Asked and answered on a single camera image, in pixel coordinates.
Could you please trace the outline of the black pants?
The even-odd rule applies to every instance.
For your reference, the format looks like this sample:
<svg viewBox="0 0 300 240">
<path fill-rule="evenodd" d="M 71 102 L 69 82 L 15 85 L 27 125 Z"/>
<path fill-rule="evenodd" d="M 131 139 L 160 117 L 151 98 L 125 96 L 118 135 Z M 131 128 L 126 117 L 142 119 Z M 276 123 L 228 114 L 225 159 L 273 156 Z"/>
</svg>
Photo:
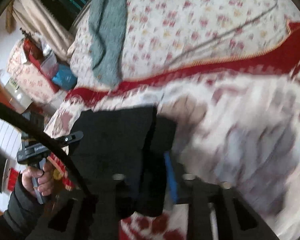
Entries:
<svg viewBox="0 0 300 240">
<path fill-rule="evenodd" d="M 135 212 L 158 217 L 167 184 L 164 154 L 172 148 L 176 127 L 153 106 L 85 111 L 71 129 L 83 138 L 69 146 L 69 156 L 92 185 L 109 183 L 115 174 L 125 176 L 117 195 L 119 218 Z"/>
</svg>

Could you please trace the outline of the black jacket left sleeve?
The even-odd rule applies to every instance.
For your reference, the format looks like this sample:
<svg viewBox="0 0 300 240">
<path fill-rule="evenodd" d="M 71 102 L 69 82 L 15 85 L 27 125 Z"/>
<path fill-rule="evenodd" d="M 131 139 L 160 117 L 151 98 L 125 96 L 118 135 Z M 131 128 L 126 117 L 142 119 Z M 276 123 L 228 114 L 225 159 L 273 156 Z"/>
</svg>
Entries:
<svg viewBox="0 0 300 240">
<path fill-rule="evenodd" d="M 44 205 L 23 187 L 19 177 L 8 208 L 0 216 L 0 239 L 25 239 L 36 227 L 43 211 Z"/>
</svg>

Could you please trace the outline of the blue plastic bag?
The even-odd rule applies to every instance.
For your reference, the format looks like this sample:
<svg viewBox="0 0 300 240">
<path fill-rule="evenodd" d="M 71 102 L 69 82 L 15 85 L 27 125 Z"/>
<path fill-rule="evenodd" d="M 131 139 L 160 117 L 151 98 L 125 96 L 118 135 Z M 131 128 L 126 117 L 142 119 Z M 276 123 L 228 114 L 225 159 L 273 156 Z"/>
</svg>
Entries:
<svg viewBox="0 0 300 240">
<path fill-rule="evenodd" d="M 72 73 L 68 66 L 58 65 L 58 71 L 52 78 L 52 82 L 58 85 L 62 90 L 69 91 L 77 84 L 77 77 Z"/>
</svg>

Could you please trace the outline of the floral storage box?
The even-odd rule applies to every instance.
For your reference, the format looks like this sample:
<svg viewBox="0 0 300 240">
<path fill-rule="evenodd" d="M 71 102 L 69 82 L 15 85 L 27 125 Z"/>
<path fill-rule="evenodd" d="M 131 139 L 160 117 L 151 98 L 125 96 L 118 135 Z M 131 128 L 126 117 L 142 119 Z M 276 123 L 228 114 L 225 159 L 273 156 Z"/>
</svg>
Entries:
<svg viewBox="0 0 300 240">
<path fill-rule="evenodd" d="M 47 104 L 56 98 L 58 88 L 26 59 L 23 40 L 13 46 L 6 65 L 7 72 L 18 86 L 36 103 Z"/>
</svg>

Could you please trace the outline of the red white leaf blanket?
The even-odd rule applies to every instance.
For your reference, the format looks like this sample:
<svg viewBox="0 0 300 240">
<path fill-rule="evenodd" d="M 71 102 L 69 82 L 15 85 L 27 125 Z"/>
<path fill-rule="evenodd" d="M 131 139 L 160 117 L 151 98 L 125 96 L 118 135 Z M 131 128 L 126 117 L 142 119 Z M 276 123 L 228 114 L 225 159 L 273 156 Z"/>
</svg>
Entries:
<svg viewBox="0 0 300 240">
<path fill-rule="evenodd" d="M 197 61 L 116 90 L 75 88 L 46 126 L 56 138 L 87 110 L 154 105 L 175 120 L 191 174 L 235 186 L 280 239 L 300 239 L 300 22 L 273 48 Z"/>
</svg>

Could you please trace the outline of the beige curtain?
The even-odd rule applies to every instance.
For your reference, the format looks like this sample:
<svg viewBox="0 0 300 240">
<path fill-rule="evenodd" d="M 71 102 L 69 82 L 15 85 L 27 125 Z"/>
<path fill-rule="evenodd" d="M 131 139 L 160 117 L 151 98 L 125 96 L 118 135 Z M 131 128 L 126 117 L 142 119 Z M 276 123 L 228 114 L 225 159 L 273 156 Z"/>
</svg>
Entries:
<svg viewBox="0 0 300 240">
<path fill-rule="evenodd" d="M 51 14 L 41 0 L 11 0 L 10 5 L 12 17 L 23 30 L 44 38 L 62 61 L 71 59 L 74 37 Z"/>
</svg>

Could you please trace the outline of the teal fleece garment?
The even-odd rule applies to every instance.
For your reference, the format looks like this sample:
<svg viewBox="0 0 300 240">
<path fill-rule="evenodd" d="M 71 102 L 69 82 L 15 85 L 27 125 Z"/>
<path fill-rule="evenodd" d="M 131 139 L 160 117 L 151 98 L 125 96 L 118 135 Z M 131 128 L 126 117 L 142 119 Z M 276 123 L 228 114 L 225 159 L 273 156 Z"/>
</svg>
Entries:
<svg viewBox="0 0 300 240">
<path fill-rule="evenodd" d="M 127 0 L 92 0 L 88 20 L 91 68 L 94 77 L 111 88 L 122 79 L 120 59 L 126 25 Z"/>
</svg>

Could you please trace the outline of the white floral bed sheet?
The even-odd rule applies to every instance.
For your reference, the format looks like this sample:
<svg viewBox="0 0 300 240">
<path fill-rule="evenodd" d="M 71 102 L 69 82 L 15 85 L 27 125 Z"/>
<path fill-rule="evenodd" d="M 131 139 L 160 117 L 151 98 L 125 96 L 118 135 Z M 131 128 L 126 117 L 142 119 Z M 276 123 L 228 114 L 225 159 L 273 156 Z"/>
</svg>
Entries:
<svg viewBox="0 0 300 240">
<path fill-rule="evenodd" d="M 300 22 L 292 0 L 127 0 L 121 73 L 142 79 L 202 59 L 272 48 Z"/>
</svg>

